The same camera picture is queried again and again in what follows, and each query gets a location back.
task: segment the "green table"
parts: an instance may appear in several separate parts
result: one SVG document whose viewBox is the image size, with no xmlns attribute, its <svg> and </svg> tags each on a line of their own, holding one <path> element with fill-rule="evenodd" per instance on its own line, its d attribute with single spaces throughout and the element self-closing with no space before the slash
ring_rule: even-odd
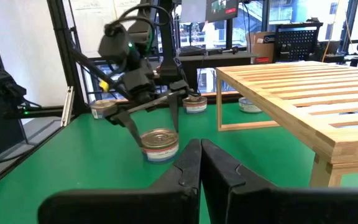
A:
<svg viewBox="0 0 358 224">
<path fill-rule="evenodd" d="M 173 128 L 168 109 L 141 111 L 133 118 L 141 133 Z M 244 114 L 237 104 L 223 105 L 223 123 L 269 119 Z M 180 110 L 179 128 L 181 150 L 190 139 L 208 138 L 280 187 L 308 187 L 314 152 L 283 128 L 219 133 L 214 105 L 198 115 Z M 37 223 L 43 199 L 61 190 L 146 188 L 170 165 L 145 162 L 126 129 L 81 115 L 0 180 L 0 223 Z M 358 174 L 346 175 L 342 186 L 358 187 Z M 200 212 L 200 223 L 209 223 L 203 194 Z"/>
</svg>

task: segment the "wooden table leg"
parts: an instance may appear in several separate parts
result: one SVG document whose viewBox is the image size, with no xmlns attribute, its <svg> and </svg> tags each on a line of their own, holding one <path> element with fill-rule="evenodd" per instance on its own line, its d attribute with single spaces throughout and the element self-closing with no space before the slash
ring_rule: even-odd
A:
<svg viewBox="0 0 358 224">
<path fill-rule="evenodd" d="M 335 172 L 332 164 L 322 160 L 317 154 L 314 156 L 310 187 L 340 187 L 341 180 L 342 174 Z"/>
<path fill-rule="evenodd" d="M 216 125 L 218 131 L 222 128 L 222 80 L 216 76 Z"/>
</svg>

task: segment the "whiteboard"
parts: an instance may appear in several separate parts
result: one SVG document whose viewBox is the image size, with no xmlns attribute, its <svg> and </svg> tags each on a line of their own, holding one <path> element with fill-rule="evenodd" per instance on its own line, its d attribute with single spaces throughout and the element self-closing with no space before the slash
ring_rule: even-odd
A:
<svg viewBox="0 0 358 224">
<path fill-rule="evenodd" d="M 104 25 L 116 20 L 123 12 L 136 6 L 140 0 L 71 0 L 75 24 L 81 50 L 87 57 L 100 57 L 100 40 L 104 35 Z M 128 16 L 136 16 L 137 11 Z M 125 28 L 134 22 L 125 22 Z"/>
</svg>

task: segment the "floor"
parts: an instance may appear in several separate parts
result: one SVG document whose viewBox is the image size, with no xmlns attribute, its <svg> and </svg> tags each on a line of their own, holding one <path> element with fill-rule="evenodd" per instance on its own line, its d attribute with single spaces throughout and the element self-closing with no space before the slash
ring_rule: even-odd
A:
<svg viewBox="0 0 358 224">
<path fill-rule="evenodd" d="M 22 141 L 21 143 L 11 147 L 5 152 L 0 154 L 0 159 L 7 159 L 14 157 L 20 153 L 26 152 L 39 142 L 51 135 L 55 130 L 60 127 L 59 117 L 48 117 L 48 118 L 34 118 L 31 121 L 26 122 L 23 125 L 25 135 L 27 136 L 27 142 Z M 11 165 L 16 159 L 11 161 L 0 163 L 0 173 Z"/>
</svg>

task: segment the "computer monitor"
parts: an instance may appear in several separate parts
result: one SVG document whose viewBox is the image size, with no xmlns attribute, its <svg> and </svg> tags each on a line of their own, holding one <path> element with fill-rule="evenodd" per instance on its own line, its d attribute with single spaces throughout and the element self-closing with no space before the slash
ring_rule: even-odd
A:
<svg viewBox="0 0 358 224">
<path fill-rule="evenodd" d="M 223 21 L 237 17 L 239 0 L 206 0 L 206 20 Z"/>
</svg>

